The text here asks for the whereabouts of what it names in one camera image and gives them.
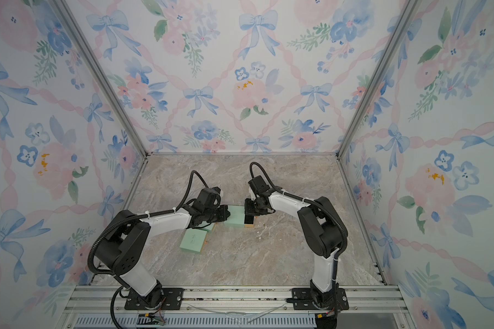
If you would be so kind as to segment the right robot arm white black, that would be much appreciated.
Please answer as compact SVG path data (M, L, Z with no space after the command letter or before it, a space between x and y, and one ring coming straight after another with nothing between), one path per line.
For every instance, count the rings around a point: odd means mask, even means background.
M348 232L332 203L326 197L311 200L270 185L260 175L249 182L251 197L246 214L256 216L284 212L299 220L307 246L314 254L310 296L320 310L338 311L338 259L346 250Z

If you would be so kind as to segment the small green jewelry box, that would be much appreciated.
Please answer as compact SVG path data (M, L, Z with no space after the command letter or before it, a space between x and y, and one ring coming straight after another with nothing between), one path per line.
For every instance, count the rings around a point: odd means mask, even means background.
M200 254L205 244L207 234L208 232L206 230L186 230L180 244L180 249L184 252Z

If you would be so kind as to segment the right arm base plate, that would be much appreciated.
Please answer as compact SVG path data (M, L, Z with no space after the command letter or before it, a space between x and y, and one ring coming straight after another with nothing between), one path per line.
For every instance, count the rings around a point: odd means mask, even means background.
M326 293L311 288L293 288L291 292L292 297L286 302L291 303L295 311L349 310L346 291L339 286Z

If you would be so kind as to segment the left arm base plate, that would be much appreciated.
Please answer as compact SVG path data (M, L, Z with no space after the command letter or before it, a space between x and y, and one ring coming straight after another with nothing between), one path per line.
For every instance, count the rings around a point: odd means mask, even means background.
M183 288L156 288L147 296L140 296L134 289L130 289L124 309L127 311L166 310L179 311L183 301Z

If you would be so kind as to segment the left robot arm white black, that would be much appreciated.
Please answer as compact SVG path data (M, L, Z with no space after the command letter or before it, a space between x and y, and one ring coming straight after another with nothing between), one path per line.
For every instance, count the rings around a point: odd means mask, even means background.
M221 197L216 186L202 189L195 200L170 210L142 215L119 212L93 243L87 258L89 271L114 277L141 308L158 307L165 298L162 284L141 262L148 239L226 221L231 214Z

